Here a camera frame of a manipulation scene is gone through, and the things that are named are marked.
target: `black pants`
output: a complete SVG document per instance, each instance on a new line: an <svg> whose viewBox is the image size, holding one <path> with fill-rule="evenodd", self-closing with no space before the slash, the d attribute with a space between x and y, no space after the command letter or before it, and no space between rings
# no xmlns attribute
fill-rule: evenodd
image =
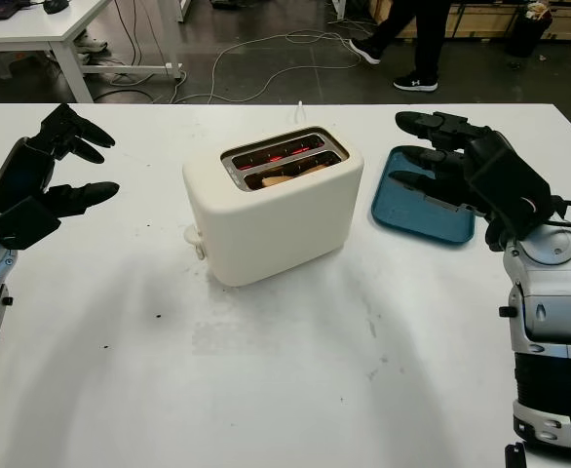
<svg viewBox="0 0 571 468"><path fill-rule="evenodd" d="M422 76L438 75L439 55L451 0L394 0L390 15L370 38L383 50L415 17L418 28L415 69Z"/></svg>

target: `blue tray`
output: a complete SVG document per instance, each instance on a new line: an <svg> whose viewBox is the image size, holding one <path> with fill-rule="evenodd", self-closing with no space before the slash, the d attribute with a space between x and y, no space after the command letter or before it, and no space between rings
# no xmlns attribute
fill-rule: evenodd
<svg viewBox="0 0 571 468"><path fill-rule="evenodd" d="M385 227L428 238L448 244L465 244L474 236L474 213L464 209L453 212L424 199L424 194L408 190L389 178L393 171L411 171L435 177L409 163L394 148L383 170L383 175L372 202L372 217Z"/></svg>

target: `robotic arm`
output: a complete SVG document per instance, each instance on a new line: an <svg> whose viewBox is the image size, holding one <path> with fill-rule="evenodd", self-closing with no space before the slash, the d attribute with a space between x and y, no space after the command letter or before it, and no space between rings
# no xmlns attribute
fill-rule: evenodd
<svg viewBox="0 0 571 468"><path fill-rule="evenodd" d="M68 153L103 162L84 140L107 148L114 145L101 128L61 104L42 122L38 135L15 144L0 169L0 327L6 307L13 304L4 281L17 261L17 251L54 232L60 217L81 215L119 190L113 182L47 188L55 161Z"/></svg>
<svg viewBox="0 0 571 468"><path fill-rule="evenodd" d="M563 220L571 202L552 196L488 127L440 112L400 112L396 121L431 141L434 149L402 150L436 178L410 172L390 177L434 203L484 216L487 245L504 252L513 288L500 316L509 318L515 353L515 432L527 442L571 449L571 223Z"/></svg>

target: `black trash bin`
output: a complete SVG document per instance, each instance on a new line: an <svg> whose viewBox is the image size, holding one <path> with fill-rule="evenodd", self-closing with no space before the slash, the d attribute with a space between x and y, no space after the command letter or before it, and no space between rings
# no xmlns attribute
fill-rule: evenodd
<svg viewBox="0 0 571 468"><path fill-rule="evenodd" d="M507 53L515 57L530 57L550 24L552 24L550 12L547 12L541 19L528 19L525 15L519 16L507 43Z"/></svg>

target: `table surface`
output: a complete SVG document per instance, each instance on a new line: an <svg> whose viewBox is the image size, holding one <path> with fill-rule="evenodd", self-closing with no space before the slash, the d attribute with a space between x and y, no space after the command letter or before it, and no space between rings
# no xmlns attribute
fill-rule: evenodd
<svg viewBox="0 0 571 468"><path fill-rule="evenodd" d="M73 35L85 19L96 15L110 0L72 0L69 6L48 15L43 5L16 12L0 21L0 43L63 41Z"/></svg>
<svg viewBox="0 0 571 468"><path fill-rule="evenodd" d="M21 253L0 334L0 467L501 468L514 357L502 255L374 224L400 110L502 131L571 198L571 124L551 105L73 105L117 139L56 184L119 194ZM52 104L0 104L0 165ZM349 140L365 169L343 249L243 288L182 238L181 166L298 125ZM528 468L561 466L529 455Z"/></svg>

